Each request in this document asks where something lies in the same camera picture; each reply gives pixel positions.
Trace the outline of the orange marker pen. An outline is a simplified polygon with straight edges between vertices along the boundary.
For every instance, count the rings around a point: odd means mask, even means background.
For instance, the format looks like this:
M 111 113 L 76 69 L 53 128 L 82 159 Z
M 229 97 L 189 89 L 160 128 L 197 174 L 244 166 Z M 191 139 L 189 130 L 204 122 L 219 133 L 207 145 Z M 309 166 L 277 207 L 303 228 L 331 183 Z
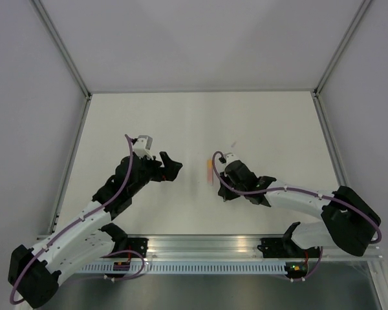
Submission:
M 213 167 L 209 166 L 207 168 L 207 182 L 208 182 L 208 185 L 213 185 L 213 175 L 214 175 Z

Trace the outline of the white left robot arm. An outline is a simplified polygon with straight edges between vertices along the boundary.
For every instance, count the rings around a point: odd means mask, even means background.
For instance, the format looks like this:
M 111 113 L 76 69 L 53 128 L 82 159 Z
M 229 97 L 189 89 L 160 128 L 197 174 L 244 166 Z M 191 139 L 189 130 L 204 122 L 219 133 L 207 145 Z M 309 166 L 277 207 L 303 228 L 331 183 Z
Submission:
M 166 152 L 160 153 L 159 160 L 135 153 L 123 158 L 88 206 L 66 226 L 31 247 L 20 245 L 13 250 L 10 303 L 26 302 L 34 309 L 45 305 L 71 275 L 98 258 L 143 260 L 146 250 L 130 246 L 128 235 L 113 220 L 145 185 L 174 181 L 182 167 Z

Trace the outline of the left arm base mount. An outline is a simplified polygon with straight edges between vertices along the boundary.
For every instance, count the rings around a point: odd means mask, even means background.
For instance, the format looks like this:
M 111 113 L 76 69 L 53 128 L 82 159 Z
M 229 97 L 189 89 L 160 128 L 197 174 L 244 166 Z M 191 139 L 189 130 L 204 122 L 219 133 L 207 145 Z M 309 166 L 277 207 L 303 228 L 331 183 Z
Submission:
M 114 247 L 111 251 L 111 258 L 137 258 L 137 255 L 125 252 L 125 250 L 135 251 L 141 254 L 144 258 L 146 257 L 149 241 L 148 238 L 129 237 L 124 230 L 114 223 L 104 225 L 100 230 L 107 233 L 114 242 Z

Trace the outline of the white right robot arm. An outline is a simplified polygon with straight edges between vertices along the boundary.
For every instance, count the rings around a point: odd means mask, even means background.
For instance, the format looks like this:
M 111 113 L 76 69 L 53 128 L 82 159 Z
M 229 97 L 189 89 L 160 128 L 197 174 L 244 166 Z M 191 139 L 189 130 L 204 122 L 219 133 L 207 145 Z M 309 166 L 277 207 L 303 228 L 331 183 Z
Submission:
M 256 176 L 241 160 L 222 159 L 218 195 L 225 201 L 244 197 L 254 205 L 284 208 L 307 214 L 314 223 L 295 222 L 281 238 L 281 247 L 289 256 L 303 250 L 337 246 L 361 257 L 381 224 L 380 217 L 350 187 L 335 191 L 310 191 L 292 187 L 275 177 Z

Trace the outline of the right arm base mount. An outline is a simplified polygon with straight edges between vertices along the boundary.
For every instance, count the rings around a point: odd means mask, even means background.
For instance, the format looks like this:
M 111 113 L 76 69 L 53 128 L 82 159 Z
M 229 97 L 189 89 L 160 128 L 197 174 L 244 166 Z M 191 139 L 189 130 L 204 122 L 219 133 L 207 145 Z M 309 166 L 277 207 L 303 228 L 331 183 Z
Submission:
M 282 238 L 261 238 L 257 249 L 262 252 L 263 258 L 319 258 L 320 249 L 311 247 L 301 249 L 293 242 L 284 242 Z

